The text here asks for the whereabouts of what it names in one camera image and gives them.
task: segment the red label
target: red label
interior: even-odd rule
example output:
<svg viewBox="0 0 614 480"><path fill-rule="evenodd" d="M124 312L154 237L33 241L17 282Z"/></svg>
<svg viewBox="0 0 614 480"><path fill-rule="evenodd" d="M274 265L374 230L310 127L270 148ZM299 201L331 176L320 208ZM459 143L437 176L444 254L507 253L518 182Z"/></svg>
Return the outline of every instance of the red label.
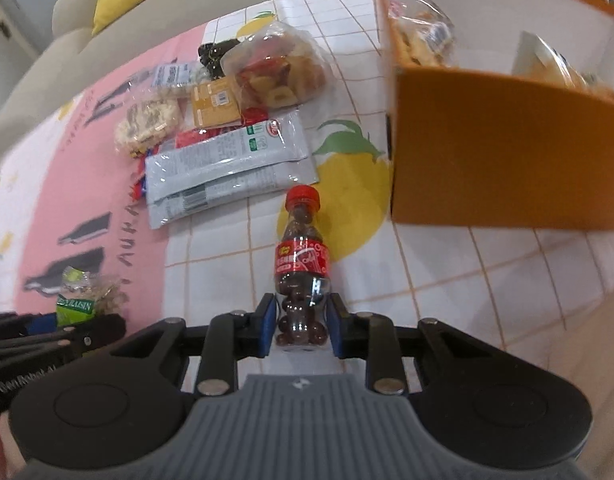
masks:
<svg viewBox="0 0 614 480"><path fill-rule="evenodd" d="M329 249L325 244L308 238L294 238L276 246L276 274L296 270L329 275Z"/></svg>

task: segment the dried fruit bag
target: dried fruit bag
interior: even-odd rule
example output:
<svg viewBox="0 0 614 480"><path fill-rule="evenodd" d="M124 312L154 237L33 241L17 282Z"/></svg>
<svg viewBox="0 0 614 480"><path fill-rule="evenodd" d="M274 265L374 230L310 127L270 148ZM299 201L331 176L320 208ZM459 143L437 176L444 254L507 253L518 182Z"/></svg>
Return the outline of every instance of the dried fruit bag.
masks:
<svg viewBox="0 0 614 480"><path fill-rule="evenodd" d="M234 76L240 110L284 108L320 95L334 80L324 53L308 32L273 22L221 60Z"/></svg>

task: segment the yellow lemon graphic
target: yellow lemon graphic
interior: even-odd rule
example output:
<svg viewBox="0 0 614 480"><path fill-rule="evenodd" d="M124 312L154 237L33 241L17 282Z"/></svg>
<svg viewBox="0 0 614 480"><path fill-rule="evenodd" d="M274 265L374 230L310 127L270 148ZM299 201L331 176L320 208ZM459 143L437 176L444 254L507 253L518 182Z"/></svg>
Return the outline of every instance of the yellow lemon graphic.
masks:
<svg viewBox="0 0 614 480"><path fill-rule="evenodd" d="M72 106L73 106L73 99L71 101L66 102L60 107L60 113L58 114L59 121L63 120L67 116Z"/></svg>
<svg viewBox="0 0 614 480"><path fill-rule="evenodd" d="M271 23L275 19L276 15L270 10L260 12L255 16L253 20L245 23L245 25L238 29L238 32L236 33L236 38L240 38L242 36L251 36L261 28L269 25L269 23Z"/></svg>
<svg viewBox="0 0 614 480"><path fill-rule="evenodd" d="M320 125L338 124L345 129L330 134L314 154L334 153L318 166L320 182L314 187L320 194L320 211L316 227L336 262L357 251L382 225L389 207L391 166L379 158L375 146L362 135L353 121L327 121ZM282 208L277 232L287 223Z"/></svg>

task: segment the clear plastic bag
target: clear plastic bag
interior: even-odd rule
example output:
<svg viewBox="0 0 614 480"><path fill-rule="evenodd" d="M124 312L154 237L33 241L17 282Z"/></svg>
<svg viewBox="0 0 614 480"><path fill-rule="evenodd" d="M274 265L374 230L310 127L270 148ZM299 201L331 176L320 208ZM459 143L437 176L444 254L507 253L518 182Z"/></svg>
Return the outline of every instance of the clear plastic bag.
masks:
<svg viewBox="0 0 614 480"><path fill-rule="evenodd" d="M194 86L210 81L207 68L199 61L158 65L150 89L159 99L189 97Z"/></svg>
<svg viewBox="0 0 614 480"><path fill-rule="evenodd" d="M67 267L62 273L62 288L56 301L58 326L118 312L126 302L120 284L118 276Z"/></svg>
<svg viewBox="0 0 614 480"><path fill-rule="evenodd" d="M523 31L512 75L552 83L614 101L614 90L592 73L580 74L542 38Z"/></svg>
<svg viewBox="0 0 614 480"><path fill-rule="evenodd" d="M311 154L297 111L146 160L147 202L224 176Z"/></svg>
<svg viewBox="0 0 614 480"><path fill-rule="evenodd" d="M292 107L321 95L335 81L311 34L281 22L229 50L220 64L225 75L234 76L242 111Z"/></svg>
<svg viewBox="0 0 614 480"><path fill-rule="evenodd" d="M160 99L155 91L132 95L126 106L126 115L116 125L114 137L118 152L134 157L176 133L183 123L178 101Z"/></svg>
<svg viewBox="0 0 614 480"><path fill-rule="evenodd" d="M389 17L396 20L414 63L449 66L455 36L452 20L431 0L391 0Z"/></svg>
<svg viewBox="0 0 614 480"><path fill-rule="evenodd" d="M224 176L150 203L149 226L158 229L173 220L212 207L317 181L318 172L312 157Z"/></svg>

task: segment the yellow snack package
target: yellow snack package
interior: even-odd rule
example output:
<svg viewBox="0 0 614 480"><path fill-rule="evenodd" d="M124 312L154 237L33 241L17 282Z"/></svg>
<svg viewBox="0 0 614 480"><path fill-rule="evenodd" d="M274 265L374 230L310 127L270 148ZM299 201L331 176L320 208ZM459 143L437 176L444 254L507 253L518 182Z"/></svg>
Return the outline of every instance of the yellow snack package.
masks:
<svg viewBox="0 0 614 480"><path fill-rule="evenodd" d="M194 86L192 107L197 128L208 128L240 120L240 108L232 92L232 78Z"/></svg>

